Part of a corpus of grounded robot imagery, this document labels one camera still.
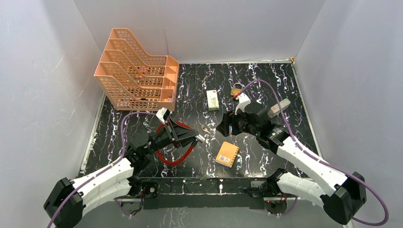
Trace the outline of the red cable lock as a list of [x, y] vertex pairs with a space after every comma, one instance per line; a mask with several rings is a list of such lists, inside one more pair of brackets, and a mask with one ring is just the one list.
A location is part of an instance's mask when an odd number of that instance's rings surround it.
[[171, 146], [168, 149], [158, 150], [158, 158], [166, 165], [176, 166], [185, 161], [196, 146], [190, 146], [187, 149], [179, 149]]

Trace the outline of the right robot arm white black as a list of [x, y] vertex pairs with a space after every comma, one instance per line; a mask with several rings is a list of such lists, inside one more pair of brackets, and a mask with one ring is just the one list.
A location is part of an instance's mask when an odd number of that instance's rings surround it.
[[263, 148], [290, 161], [311, 178], [306, 180], [277, 169], [266, 181], [268, 192], [274, 197], [283, 193], [297, 195], [321, 206], [331, 219], [342, 225], [349, 223], [366, 202], [365, 179], [361, 174], [354, 172], [348, 176], [331, 168], [292, 138], [285, 127], [273, 123], [259, 103], [227, 111], [216, 130], [225, 137], [240, 133], [254, 136]]

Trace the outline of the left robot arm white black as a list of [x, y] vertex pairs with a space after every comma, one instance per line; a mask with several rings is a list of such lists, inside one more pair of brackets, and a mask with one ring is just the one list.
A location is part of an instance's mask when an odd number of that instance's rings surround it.
[[138, 197], [142, 193], [138, 174], [150, 163], [151, 155], [169, 145], [176, 148], [189, 146], [183, 157], [167, 162], [177, 165], [197, 143], [204, 141], [197, 130], [169, 120], [150, 134], [143, 145], [130, 143], [124, 146], [123, 154], [109, 165], [74, 180], [60, 179], [43, 206], [51, 219], [48, 227], [73, 228], [84, 215], [105, 202], [126, 195]]

